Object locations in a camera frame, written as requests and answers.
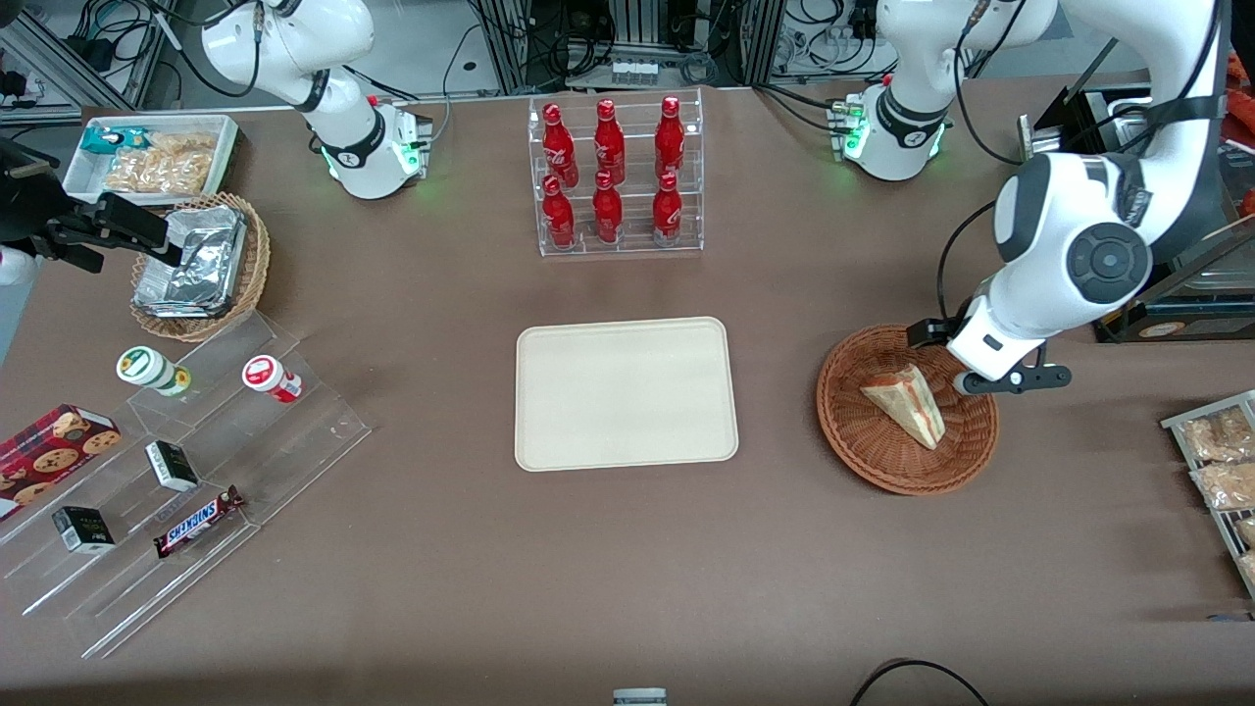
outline sandwich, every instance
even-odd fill
[[[919,369],[909,365],[896,374],[872,376],[860,390],[911,439],[930,451],[936,450],[945,435],[945,421]]]

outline table surface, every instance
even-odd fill
[[[971,82],[978,128],[1010,152],[1015,114],[1062,84]],[[430,177],[380,202],[328,178],[296,113],[237,113],[228,186],[274,242],[261,308],[378,430],[107,660],[4,604],[0,702],[587,705],[658,685],[678,706],[830,705],[894,657],[1000,705],[1251,702],[1255,626],[1204,619],[1249,603],[1158,428],[1255,387],[1250,344],[1069,331],[1052,359],[1074,382],[999,399],[983,475],[882,493],[820,433],[816,374],[850,332],[932,315],[945,237],[1010,168],[954,129],[920,177],[877,182],[753,92],[704,99],[707,250],[665,261],[537,255],[526,100],[456,105]],[[950,258],[955,301],[998,263],[988,233]],[[45,268],[0,433],[122,404],[128,345],[188,349],[131,319],[131,262]],[[520,470],[523,329],[692,315],[728,329],[735,458]],[[877,703],[963,702],[940,678],[886,682]]]

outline wicker basket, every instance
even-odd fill
[[[876,408],[858,389],[873,375],[915,364],[929,381],[945,420],[945,436],[929,451]],[[990,395],[954,389],[963,364],[940,345],[912,350],[906,326],[865,327],[828,352],[820,371],[816,405],[832,449],[856,474],[902,495],[956,490],[989,464],[998,444],[998,406]]]
[[[248,232],[245,234],[243,261],[240,266],[240,275],[236,280],[235,303],[226,315],[217,319],[158,319],[149,316],[134,303],[131,305],[131,313],[136,316],[139,325],[151,334],[163,337],[177,337],[183,342],[200,342],[228,322],[247,313],[257,306],[261,298],[261,290],[266,286],[266,267],[270,266],[270,234],[266,233],[266,223],[257,217],[257,211],[247,201],[231,193],[215,193],[202,196],[187,203],[179,203],[176,208],[210,208],[212,206],[231,206],[248,218]],[[144,271],[148,257],[141,255],[131,267],[131,283],[138,285],[139,276]]]

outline aluminum foil pack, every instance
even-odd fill
[[[132,303],[163,319],[212,319],[231,310],[248,219],[230,206],[172,211],[169,241],[183,248],[178,267],[152,257],[136,285]]]

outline clear acrylic shelf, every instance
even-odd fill
[[[676,191],[684,202],[680,211],[680,234],[675,245],[660,247],[654,242],[654,194],[658,176],[654,172],[654,130],[661,117],[663,97],[680,99],[680,122],[684,123],[684,166],[678,176]],[[602,95],[546,95],[532,98],[528,104],[527,147],[531,157],[532,197],[536,202],[537,243],[542,256],[665,256],[700,252],[705,245],[704,203],[705,192],[703,161],[703,107],[698,89],[671,92],[615,93],[615,114],[624,129],[628,152],[628,178],[619,184],[624,202],[624,233],[615,245],[604,243],[595,232],[592,194],[596,192],[594,177],[597,173],[592,135],[597,128],[597,100]],[[575,209],[575,247],[553,247],[545,226],[541,202],[545,193],[541,179],[548,173],[545,162],[545,122],[541,108],[556,103],[562,109],[562,122],[575,139],[575,162],[580,168],[580,182],[565,191]]]
[[[144,390],[115,411],[124,443],[5,528],[4,587],[24,614],[64,618],[84,658],[109,655],[365,439],[370,429],[295,346],[295,337],[252,312],[179,361],[192,372],[184,395]],[[240,370],[259,352],[301,377],[295,403],[243,387]],[[201,480],[195,492],[157,484],[144,454],[154,439],[183,448]],[[231,485],[246,504],[159,559],[153,538]],[[98,556],[67,552],[51,522],[63,505],[98,509],[117,547]]]

